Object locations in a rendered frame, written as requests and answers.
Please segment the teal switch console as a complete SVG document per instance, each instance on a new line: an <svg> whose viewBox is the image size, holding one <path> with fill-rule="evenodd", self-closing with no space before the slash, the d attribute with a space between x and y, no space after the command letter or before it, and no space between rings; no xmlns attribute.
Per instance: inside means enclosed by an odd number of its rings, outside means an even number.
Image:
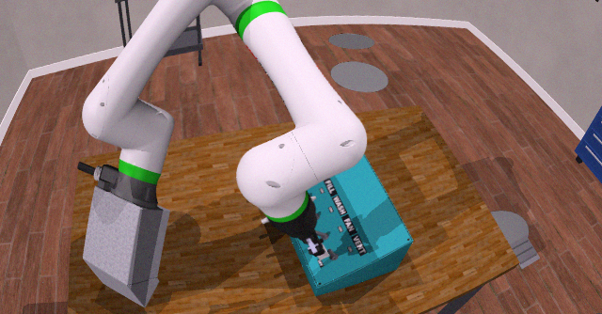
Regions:
<svg viewBox="0 0 602 314"><path fill-rule="evenodd" d="M365 154L307 191L317 198L315 231L330 257L319 260L290 238L315 296L397 270L413 239Z"/></svg>

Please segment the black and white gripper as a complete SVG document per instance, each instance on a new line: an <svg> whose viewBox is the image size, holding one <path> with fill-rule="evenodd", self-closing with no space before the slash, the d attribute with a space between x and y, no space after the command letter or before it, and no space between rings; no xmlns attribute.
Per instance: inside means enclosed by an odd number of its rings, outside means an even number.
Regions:
<svg viewBox="0 0 602 314"><path fill-rule="evenodd" d="M291 234L286 233L286 234L293 238L300 238L299 239L300 241L308 244L309 254L313 255L315 257L318 256L318 259L321 260L321 259L325 259L325 258L329 257L329 254L327 253L327 250L325 249L323 244L321 244L324 242L323 239L317 239L318 236L315 231L316 225L317 225L317 216L315 216L311 225L309 227L305 228L304 230L302 230L298 233L291 233ZM319 247L321 247L321 248L319 248Z"/></svg>

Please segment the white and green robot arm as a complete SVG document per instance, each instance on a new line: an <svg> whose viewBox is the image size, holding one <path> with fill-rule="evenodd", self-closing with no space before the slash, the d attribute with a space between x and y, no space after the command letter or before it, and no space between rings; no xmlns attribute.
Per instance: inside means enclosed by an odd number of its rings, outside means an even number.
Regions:
<svg viewBox="0 0 602 314"><path fill-rule="evenodd" d="M367 135L277 0L159 0L83 106L87 132L122 148L119 168L81 162L77 168L94 176L98 187L157 208L156 186L175 121L167 111L138 98L170 47L210 5L229 18L295 125L242 157L238 187L266 215L263 224L269 221L284 233L300 232L316 214L316 196L307 190L355 166L367 148Z"/></svg>

